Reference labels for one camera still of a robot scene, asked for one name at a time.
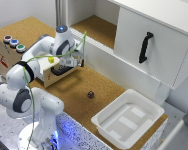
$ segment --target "white tray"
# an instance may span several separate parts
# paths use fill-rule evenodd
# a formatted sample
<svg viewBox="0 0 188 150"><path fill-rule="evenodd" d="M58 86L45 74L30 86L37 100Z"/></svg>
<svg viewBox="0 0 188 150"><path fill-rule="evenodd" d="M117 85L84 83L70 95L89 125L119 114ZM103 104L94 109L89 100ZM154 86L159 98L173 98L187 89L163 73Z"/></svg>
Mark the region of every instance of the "white tray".
<svg viewBox="0 0 188 150"><path fill-rule="evenodd" d="M163 115L164 109L134 90L127 90L91 121L120 149L130 149Z"/></svg>

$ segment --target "small brown object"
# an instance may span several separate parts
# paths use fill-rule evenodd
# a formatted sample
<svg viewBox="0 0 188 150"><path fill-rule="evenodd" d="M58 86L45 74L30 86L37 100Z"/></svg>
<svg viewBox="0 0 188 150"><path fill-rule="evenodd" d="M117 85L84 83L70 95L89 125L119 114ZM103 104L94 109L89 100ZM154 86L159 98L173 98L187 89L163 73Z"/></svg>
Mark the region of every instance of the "small brown object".
<svg viewBox="0 0 188 150"><path fill-rule="evenodd" d="M89 98L93 98L94 97L94 92L93 91L88 92L88 97Z"/></svg>

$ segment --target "white cabinet door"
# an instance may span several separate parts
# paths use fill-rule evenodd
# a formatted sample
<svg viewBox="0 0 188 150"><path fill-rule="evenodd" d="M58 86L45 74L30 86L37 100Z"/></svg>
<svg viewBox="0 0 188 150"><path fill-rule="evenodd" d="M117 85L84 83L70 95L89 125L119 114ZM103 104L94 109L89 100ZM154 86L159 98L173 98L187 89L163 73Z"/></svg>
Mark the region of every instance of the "white cabinet door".
<svg viewBox="0 0 188 150"><path fill-rule="evenodd" d="M148 40L147 60L140 64L139 56L147 32L154 36ZM115 55L173 86L187 51L187 35L130 10L120 9Z"/></svg>

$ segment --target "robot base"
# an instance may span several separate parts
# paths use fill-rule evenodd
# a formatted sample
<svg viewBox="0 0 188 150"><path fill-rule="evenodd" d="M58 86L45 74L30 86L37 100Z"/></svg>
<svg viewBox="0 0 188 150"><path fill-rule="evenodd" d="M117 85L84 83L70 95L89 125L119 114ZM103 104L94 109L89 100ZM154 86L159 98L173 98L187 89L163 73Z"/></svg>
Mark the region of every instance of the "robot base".
<svg viewBox="0 0 188 150"><path fill-rule="evenodd" d="M34 129L37 127L38 122L34 123ZM18 149L19 150L27 150L27 146L29 143L29 137L32 133L32 127L33 127L33 123L29 124L28 126L26 126L19 134L18 137ZM32 145L29 144L29 149L28 150L39 150L39 148L35 148Z"/></svg>

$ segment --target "black handle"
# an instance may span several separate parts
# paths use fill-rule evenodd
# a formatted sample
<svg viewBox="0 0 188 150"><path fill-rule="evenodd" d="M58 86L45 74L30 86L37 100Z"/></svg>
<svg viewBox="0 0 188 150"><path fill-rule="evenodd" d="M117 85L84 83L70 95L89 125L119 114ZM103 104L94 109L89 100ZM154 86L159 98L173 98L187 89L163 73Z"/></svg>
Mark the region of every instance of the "black handle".
<svg viewBox="0 0 188 150"><path fill-rule="evenodd" d="M147 60L147 57L145 56L145 53L146 53L146 50L147 50L147 45L148 45L148 40L150 38L152 38L154 35L150 32L147 32L147 36L145 37L144 41L143 41L143 45L142 45L142 48L141 48L141 53L140 53L140 56L139 56L139 63L143 63L144 61Z"/></svg>
<svg viewBox="0 0 188 150"><path fill-rule="evenodd" d="M58 69L58 70L55 70L54 67L51 68L51 71L54 75L56 76L60 76L64 73L66 73L67 71L71 70L73 67L65 67L65 68L61 68L61 69Z"/></svg>

